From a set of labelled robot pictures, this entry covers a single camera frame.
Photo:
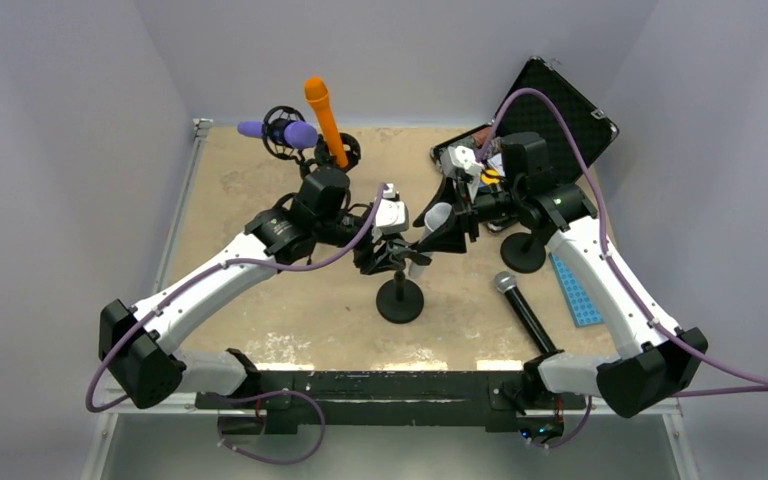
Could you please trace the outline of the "black clip stand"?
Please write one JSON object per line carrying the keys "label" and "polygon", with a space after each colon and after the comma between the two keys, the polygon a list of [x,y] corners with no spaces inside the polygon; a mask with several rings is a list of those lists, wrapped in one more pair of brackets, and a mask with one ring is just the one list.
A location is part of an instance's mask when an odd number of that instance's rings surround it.
{"label": "black clip stand", "polygon": [[376,294],[379,314],[393,324],[407,324],[416,320],[424,308],[424,294],[419,285],[410,280],[407,270],[394,271],[393,278],[381,285]]}
{"label": "black clip stand", "polygon": [[530,274],[543,267],[547,254],[544,243],[536,235],[518,232],[502,242],[500,257],[509,269]]}

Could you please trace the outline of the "black silver-mesh microphone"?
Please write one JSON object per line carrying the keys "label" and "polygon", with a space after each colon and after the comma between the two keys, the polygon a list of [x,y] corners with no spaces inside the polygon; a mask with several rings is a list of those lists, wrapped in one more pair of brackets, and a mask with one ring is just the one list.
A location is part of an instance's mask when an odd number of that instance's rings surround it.
{"label": "black silver-mesh microphone", "polygon": [[502,271],[495,275],[494,285],[497,291],[504,296],[512,311],[525,328],[541,354],[555,353],[557,346],[552,341],[535,312],[528,304],[525,296],[519,289],[517,279],[513,273]]}

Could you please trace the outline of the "white microphone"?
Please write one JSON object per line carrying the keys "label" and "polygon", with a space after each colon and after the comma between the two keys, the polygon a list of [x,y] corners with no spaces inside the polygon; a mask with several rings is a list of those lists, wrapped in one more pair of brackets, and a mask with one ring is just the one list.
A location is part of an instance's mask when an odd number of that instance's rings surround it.
{"label": "white microphone", "polygon": [[[452,209],[453,209],[453,206],[449,203],[438,202],[434,204],[424,215],[424,219],[423,219],[424,230],[420,237],[420,240],[421,241],[425,240],[432,233],[434,233],[441,226],[443,226],[448,220],[452,212]],[[425,266],[419,265],[415,261],[412,261],[410,264],[410,267],[407,270],[407,275],[410,279],[417,280],[425,271],[425,269],[426,269]]]}

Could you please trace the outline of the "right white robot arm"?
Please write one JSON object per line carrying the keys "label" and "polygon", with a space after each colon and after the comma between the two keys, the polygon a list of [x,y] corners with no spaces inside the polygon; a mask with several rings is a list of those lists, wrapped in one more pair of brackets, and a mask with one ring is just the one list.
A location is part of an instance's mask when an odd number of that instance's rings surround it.
{"label": "right white robot arm", "polygon": [[504,264],[519,273],[539,269],[546,256],[560,259],[582,284],[608,327],[615,351],[580,355],[555,347],[524,366],[521,392],[536,407],[559,394],[601,398],[631,418],[686,389],[708,341],[686,330],[642,287],[607,236],[605,220],[584,191],[561,183],[549,150],[534,132],[505,137],[496,183],[478,153],[451,145],[439,155],[443,179],[415,225],[425,228],[421,253],[463,253],[485,221],[515,218],[526,232],[507,237]]}

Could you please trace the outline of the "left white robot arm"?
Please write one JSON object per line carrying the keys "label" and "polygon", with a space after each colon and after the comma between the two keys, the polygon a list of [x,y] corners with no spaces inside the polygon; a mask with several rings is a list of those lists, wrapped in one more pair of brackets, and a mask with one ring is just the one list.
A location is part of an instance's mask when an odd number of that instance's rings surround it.
{"label": "left white robot arm", "polygon": [[212,393],[232,408],[247,408],[257,399],[260,373],[245,354],[181,347],[226,304],[281,272],[318,270],[347,254],[363,275],[399,271],[407,261],[430,264],[402,236],[408,211],[392,185],[381,185],[361,215],[352,214],[349,196],[347,173],[317,168],[298,191],[259,212],[219,253],[176,283],[131,306],[121,300],[106,305],[99,358],[124,399],[147,409],[174,393]]}

